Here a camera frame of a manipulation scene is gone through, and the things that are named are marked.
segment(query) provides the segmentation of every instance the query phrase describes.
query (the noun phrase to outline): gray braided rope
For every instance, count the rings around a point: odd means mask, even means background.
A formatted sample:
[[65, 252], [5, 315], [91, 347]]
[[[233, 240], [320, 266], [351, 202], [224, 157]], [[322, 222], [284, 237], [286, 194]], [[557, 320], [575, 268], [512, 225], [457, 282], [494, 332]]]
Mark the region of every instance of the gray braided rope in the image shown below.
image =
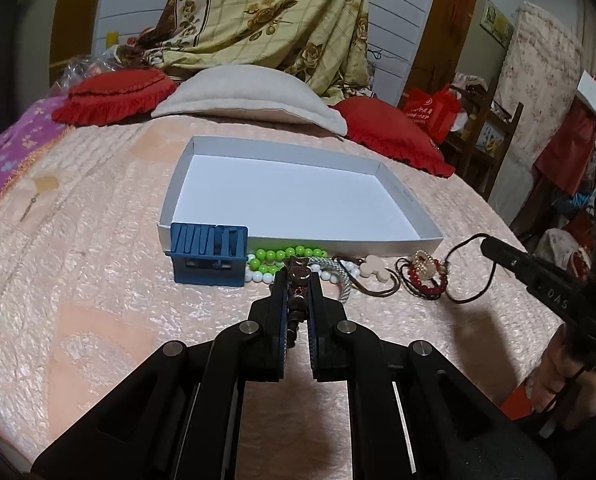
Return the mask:
[[342, 292], [340, 293], [338, 301], [342, 304], [345, 304], [349, 299], [349, 295], [351, 294], [351, 280], [349, 279], [347, 270], [336, 260], [332, 260], [331, 258], [322, 258], [321, 256], [310, 256], [309, 264], [319, 265], [322, 269], [335, 270], [335, 273], [340, 277], [340, 283], [342, 285]]

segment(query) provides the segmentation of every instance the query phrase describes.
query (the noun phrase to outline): wooden chair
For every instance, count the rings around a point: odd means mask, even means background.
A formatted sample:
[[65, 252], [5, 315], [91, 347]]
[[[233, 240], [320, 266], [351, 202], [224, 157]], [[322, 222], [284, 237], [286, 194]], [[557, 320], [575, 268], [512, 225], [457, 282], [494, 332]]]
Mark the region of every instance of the wooden chair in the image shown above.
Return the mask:
[[[522, 111], [524, 110], [524, 105], [519, 103], [510, 121], [505, 121], [498, 117], [491, 110], [497, 85], [498, 78], [494, 77], [485, 95], [451, 86], [451, 89], [458, 91], [463, 98], [473, 104], [476, 118], [470, 120], [465, 127], [468, 130], [466, 139], [463, 139], [459, 133], [450, 132], [441, 146], [445, 157], [447, 157], [447, 161], [456, 166], [456, 173], [464, 180], [466, 180], [469, 170], [473, 170], [473, 166], [479, 166], [476, 170], [480, 176], [476, 177], [475, 181], [471, 183], [471, 186], [485, 200], [489, 200], [495, 179], [500, 172], [500, 167], [506, 153], [509, 151], [509, 146], [511, 146], [511, 141], [513, 140], [518, 123], [520, 122], [520, 117], [522, 116]], [[498, 146], [497, 150], [495, 150], [495, 155], [489, 155], [483, 150], [476, 148], [482, 127], [487, 121], [496, 126], [504, 134], [504, 140]]]

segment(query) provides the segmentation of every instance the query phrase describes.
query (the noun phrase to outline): red pillow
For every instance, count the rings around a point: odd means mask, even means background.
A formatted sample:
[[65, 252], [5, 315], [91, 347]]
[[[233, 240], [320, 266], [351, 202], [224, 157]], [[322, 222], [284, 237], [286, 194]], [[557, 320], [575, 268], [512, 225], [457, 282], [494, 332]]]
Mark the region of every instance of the red pillow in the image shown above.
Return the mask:
[[334, 108], [347, 121], [347, 137], [358, 144], [436, 176], [450, 177], [455, 172], [433, 140], [395, 106], [356, 96]]
[[85, 79], [69, 90], [69, 98], [52, 119], [67, 124], [117, 123], [153, 110], [177, 85], [157, 68], [119, 70]]

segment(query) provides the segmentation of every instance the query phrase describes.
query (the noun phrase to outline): peach blanket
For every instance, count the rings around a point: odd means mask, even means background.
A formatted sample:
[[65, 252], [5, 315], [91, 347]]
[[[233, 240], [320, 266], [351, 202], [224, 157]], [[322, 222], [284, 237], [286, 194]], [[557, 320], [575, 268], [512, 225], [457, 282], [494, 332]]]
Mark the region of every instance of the peach blanket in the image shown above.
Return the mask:
[[[32, 461], [161, 343], [210, 340], [245, 319], [251, 302], [268, 294], [263, 283], [234, 289], [185, 286], [172, 279], [156, 221], [178, 156], [195, 134], [379, 158], [446, 235], [437, 256], [476, 232], [519, 246], [459, 177], [430, 176], [322, 130], [286, 128], [190, 117], [79, 128], [5, 195], [0, 202], [0, 437]], [[253, 176], [244, 178], [251, 179], [252, 204], [267, 200], [264, 186]], [[452, 259], [450, 287], [466, 297], [485, 284], [490, 263], [477, 244], [459, 252]], [[382, 288], [377, 282], [369, 286]], [[337, 297], [334, 285], [326, 284], [325, 293]], [[532, 369], [558, 325], [556, 316], [504, 269], [491, 290], [467, 306], [421, 301], [404, 290], [386, 300], [353, 291], [347, 314], [383, 339], [429, 340], [495, 402]], [[247, 388], [239, 478], [351, 478], [347, 388], [311, 379], [305, 340], [300, 337], [289, 351], [283, 382]]]

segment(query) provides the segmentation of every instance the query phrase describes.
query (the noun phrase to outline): red shopping bag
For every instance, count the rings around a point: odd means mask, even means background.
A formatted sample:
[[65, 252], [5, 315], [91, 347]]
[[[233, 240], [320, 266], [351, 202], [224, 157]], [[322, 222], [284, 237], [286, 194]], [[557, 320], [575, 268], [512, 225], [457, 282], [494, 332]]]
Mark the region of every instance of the red shopping bag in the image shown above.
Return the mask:
[[433, 95], [414, 88], [402, 108], [405, 115], [438, 144], [446, 139], [460, 110], [462, 105], [449, 90], [449, 85]]

